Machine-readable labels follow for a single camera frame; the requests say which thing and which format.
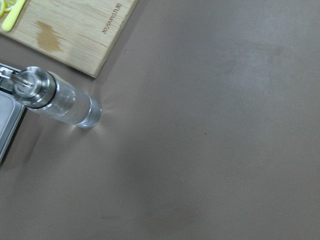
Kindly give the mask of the glass sauce bottle steel top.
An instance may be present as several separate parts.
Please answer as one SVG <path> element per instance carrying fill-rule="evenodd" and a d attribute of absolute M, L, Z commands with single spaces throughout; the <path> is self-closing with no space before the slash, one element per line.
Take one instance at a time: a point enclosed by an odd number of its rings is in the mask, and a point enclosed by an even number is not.
<path fill-rule="evenodd" d="M 53 72 L 29 66 L 10 79 L 14 98 L 34 113 L 83 129 L 94 127 L 101 118 L 95 99 Z"/>

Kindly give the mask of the silver digital kitchen scale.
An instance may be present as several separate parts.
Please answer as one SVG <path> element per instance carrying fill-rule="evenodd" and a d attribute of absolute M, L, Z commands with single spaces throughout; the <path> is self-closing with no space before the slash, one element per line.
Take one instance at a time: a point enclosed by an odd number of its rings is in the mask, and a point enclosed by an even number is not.
<path fill-rule="evenodd" d="M 0 164 L 3 165 L 27 109 L 13 96 L 12 74 L 20 70 L 0 64 Z"/>

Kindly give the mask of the yellow plastic knife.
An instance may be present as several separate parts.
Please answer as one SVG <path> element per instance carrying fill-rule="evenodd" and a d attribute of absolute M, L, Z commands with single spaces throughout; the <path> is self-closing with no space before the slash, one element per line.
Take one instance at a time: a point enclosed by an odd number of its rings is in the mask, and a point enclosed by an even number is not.
<path fill-rule="evenodd" d="M 1 25 L 3 31 L 9 32 L 12 30 L 25 3 L 25 0 L 17 0 L 14 5 L 8 7 L 8 14 Z"/>

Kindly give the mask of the bamboo cutting board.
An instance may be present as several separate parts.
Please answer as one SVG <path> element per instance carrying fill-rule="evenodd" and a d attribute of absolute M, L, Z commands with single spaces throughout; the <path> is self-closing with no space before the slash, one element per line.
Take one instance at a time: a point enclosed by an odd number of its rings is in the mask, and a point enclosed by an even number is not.
<path fill-rule="evenodd" d="M 27 0 L 0 33 L 96 78 L 136 0 Z"/>

